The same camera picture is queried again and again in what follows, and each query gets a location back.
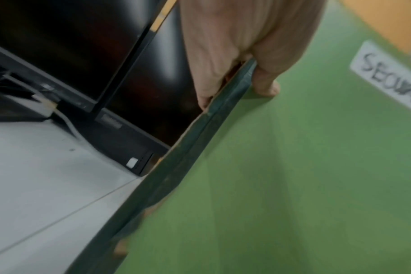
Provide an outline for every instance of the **white label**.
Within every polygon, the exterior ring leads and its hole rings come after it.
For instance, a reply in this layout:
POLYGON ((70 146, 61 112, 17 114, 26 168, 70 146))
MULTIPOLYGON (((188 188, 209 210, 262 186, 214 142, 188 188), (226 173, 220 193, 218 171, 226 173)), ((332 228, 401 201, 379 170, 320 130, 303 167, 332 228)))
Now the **white label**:
POLYGON ((362 44, 350 69, 411 109, 411 71, 373 42, 362 44))
POLYGON ((126 164, 126 167, 133 168, 137 161, 138 161, 138 159, 136 159, 136 158, 130 158, 130 160, 126 164))

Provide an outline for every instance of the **white cable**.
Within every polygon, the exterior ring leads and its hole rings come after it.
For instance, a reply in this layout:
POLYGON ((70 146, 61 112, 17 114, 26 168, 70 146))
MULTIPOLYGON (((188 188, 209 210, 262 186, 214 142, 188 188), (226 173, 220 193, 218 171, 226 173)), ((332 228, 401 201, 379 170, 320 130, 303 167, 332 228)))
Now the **white cable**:
POLYGON ((43 105, 47 106, 48 108, 50 108, 53 113, 55 113, 58 117, 60 117, 65 124, 67 125, 67 127, 69 128, 69 130, 71 131, 71 133, 73 134, 73 136, 78 140, 79 144, 81 146, 83 146, 83 148, 85 148, 86 150, 88 150, 90 153, 94 154, 95 156, 97 156, 98 158, 100 158, 101 160, 108 162, 111 165, 116 166, 117 168, 122 169, 123 171, 126 171, 126 167, 121 165, 119 162, 112 160, 111 158, 109 158, 108 156, 104 155, 103 153, 101 153, 100 151, 98 151, 95 147, 93 147, 92 144, 90 144, 84 136, 82 136, 82 134, 76 129, 76 127, 73 125, 73 123, 70 121, 70 119, 64 115, 64 113, 62 113, 61 111, 59 111, 56 108, 56 105, 54 103, 52 103, 46 96, 44 96, 43 93, 41 93, 40 91, 38 91, 36 88, 31 87, 30 85, 12 77, 9 73, 6 73, 3 75, 3 77, 23 88, 26 88, 27 90, 29 90, 30 92, 34 93, 36 95, 36 99, 39 100, 43 105))

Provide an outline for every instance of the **green board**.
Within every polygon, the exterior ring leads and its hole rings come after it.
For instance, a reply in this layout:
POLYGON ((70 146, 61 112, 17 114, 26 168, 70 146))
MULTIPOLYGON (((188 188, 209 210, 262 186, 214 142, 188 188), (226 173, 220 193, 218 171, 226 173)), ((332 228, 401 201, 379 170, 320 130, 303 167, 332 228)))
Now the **green board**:
POLYGON ((350 63, 366 40, 336 2, 273 100, 248 92, 117 274, 411 274, 411 110, 350 63))

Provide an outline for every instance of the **small white label on monitor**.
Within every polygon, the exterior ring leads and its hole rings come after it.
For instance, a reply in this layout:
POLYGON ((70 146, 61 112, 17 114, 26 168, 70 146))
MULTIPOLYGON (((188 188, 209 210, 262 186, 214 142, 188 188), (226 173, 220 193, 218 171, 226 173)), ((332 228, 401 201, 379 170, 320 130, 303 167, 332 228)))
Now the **small white label on monitor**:
POLYGON ((411 70, 371 41, 362 44, 350 69, 411 109, 411 70))
POLYGON ((130 160, 126 164, 126 167, 133 168, 136 165, 137 161, 138 161, 138 159, 130 158, 130 160))

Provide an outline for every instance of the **black screen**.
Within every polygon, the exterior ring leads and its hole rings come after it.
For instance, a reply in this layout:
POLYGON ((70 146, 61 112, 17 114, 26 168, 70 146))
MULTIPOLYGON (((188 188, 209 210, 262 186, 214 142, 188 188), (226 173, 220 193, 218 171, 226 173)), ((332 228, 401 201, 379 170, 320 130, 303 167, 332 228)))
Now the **black screen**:
POLYGON ((170 146, 201 113, 178 5, 140 55, 108 109, 170 146))
POLYGON ((97 100, 161 0, 0 0, 0 47, 97 100))

